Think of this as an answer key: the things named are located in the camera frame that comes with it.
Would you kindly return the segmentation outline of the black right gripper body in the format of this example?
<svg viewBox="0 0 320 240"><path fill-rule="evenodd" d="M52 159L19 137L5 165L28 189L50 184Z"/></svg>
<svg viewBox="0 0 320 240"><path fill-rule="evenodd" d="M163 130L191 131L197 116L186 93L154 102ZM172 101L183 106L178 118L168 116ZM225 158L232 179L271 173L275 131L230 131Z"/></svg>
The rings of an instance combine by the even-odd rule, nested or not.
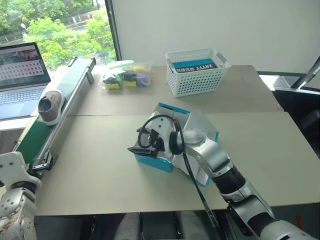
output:
<svg viewBox="0 0 320 240"><path fill-rule="evenodd" d="M153 150L151 150L151 157L154 159L158 156L159 152L165 151L164 141L155 130L151 130L149 144L153 148Z"/></svg>

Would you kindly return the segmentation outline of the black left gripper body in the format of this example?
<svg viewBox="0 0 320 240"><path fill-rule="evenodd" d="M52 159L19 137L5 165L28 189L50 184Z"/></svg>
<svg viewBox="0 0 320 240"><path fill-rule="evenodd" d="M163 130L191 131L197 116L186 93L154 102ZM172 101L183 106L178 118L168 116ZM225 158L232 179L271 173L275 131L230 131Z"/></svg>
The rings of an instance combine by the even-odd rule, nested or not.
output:
<svg viewBox="0 0 320 240"><path fill-rule="evenodd" d="M38 178L38 179L42 179L43 178L43 173L42 172L39 172L39 171L35 171L32 167L29 167L27 169L27 173L35 178Z"/></svg>

